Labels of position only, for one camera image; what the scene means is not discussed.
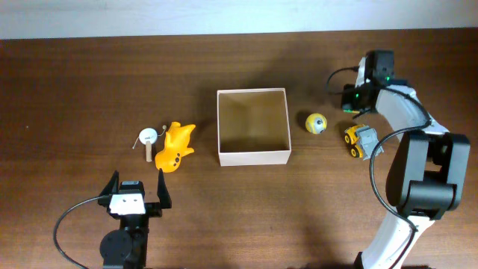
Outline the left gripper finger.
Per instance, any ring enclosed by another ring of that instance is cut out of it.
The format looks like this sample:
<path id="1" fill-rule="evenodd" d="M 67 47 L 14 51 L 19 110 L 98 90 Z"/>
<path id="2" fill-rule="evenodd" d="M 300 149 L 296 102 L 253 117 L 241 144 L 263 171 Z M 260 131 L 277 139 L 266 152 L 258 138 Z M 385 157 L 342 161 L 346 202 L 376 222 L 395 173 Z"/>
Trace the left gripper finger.
<path id="1" fill-rule="evenodd" d="M 165 178 L 164 178 L 164 171 L 162 169 L 158 172 L 158 187 L 157 187 L 157 196 L 159 199 L 160 204 L 171 204 L 172 200 L 170 197 L 170 193 L 167 189 Z"/>
<path id="2" fill-rule="evenodd" d="M 110 181 L 106 184 L 103 190 L 100 192 L 100 196 L 109 196 L 116 194 L 119 190 L 119 172 L 115 170 Z"/>

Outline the yellow grey toy truck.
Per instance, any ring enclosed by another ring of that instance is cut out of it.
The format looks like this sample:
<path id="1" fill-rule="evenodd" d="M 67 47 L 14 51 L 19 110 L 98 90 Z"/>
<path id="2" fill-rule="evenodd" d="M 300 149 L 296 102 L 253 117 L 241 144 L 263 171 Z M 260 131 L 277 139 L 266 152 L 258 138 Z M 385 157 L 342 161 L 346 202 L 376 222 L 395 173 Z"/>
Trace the yellow grey toy truck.
<path id="1" fill-rule="evenodd" d="M 379 142 L 376 130 L 365 124 L 346 129 L 344 131 L 344 141 L 351 156 L 362 158 L 364 161 L 370 159 Z"/>

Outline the orange squishy toy animal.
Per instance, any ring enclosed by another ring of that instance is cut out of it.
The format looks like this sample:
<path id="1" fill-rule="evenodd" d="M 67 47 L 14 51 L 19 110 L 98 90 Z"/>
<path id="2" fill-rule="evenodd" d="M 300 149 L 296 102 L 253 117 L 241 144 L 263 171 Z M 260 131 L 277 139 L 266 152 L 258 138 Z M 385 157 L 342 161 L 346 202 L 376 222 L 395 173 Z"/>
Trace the orange squishy toy animal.
<path id="1" fill-rule="evenodd" d="M 171 123 L 165 133 L 164 148 L 155 155 L 155 166 L 158 170 L 164 173 L 175 172 L 183 157 L 195 152 L 189 147 L 190 136 L 195 128 L 195 124 L 182 126 L 179 122 Z"/>

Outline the yellow minion ball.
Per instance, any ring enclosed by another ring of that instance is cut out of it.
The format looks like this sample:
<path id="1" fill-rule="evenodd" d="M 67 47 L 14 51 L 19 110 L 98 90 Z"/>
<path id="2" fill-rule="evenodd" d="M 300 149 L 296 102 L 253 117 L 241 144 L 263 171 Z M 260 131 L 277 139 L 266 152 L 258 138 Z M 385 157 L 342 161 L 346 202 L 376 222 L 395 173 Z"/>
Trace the yellow minion ball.
<path id="1" fill-rule="evenodd" d="M 327 119 L 319 113 L 310 114 L 305 120 L 305 128 L 314 135 L 321 134 L 327 128 Z"/>

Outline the white cardboard box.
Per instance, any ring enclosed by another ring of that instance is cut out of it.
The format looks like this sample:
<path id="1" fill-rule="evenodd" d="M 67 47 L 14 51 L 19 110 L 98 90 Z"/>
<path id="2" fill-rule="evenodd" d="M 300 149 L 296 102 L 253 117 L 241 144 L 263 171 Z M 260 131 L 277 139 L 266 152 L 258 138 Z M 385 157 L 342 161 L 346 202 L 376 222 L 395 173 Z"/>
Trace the white cardboard box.
<path id="1" fill-rule="evenodd" d="M 291 131 L 284 88 L 217 91 L 220 165 L 287 164 Z"/>

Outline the colourful puzzle cube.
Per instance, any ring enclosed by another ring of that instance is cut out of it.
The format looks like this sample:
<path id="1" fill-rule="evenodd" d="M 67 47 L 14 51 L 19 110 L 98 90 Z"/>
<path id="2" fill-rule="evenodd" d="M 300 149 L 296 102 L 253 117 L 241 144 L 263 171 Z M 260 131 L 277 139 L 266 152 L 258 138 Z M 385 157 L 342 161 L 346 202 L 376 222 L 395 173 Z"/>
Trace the colourful puzzle cube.
<path id="1" fill-rule="evenodd" d="M 343 112 L 349 113 L 349 114 L 359 114 L 360 113 L 360 111 L 350 110 L 350 109 L 344 109 Z"/>

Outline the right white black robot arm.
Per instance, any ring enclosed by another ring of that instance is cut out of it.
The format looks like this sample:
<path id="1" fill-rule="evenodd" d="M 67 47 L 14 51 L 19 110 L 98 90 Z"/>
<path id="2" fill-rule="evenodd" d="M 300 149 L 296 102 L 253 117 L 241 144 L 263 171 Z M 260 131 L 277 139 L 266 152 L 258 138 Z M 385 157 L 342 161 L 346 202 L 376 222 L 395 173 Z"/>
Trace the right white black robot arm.
<path id="1" fill-rule="evenodd" d="M 341 107 L 357 116 L 382 115 L 392 132 L 370 153 L 374 195 L 387 214 L 370 245 L 356 256 L 355 268 L 401 268 L 419 237 L 462 201 L 471 142 L 439 124 L 416 90 L 394 71 L 391 50 L 372 50 L 358 66 L 355 84 L 341 92 Z M 374 163 L 380 146 L 393 137 L 400 144 L 380 195 Z"/>

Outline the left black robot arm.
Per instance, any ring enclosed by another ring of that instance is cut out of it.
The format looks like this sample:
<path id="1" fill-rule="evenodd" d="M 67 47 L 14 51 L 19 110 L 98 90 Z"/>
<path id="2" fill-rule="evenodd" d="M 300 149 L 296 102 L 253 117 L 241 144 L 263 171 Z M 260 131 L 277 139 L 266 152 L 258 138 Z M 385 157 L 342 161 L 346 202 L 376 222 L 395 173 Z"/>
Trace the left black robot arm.
<path id="1" fill-rule="evenodd" d="M 109 232 L 101 241 L 99 252 L 103 268 L 144 268 L 146 266 L 149 220 L 161 217 L 164 209 L 172 208 L 164 171 L 158 172 L 157 202 L 144 200 L 141 181 L 121 182 L 115 171 L 100 192 L 98 204 L 119 221 L 119 228 Z"/>

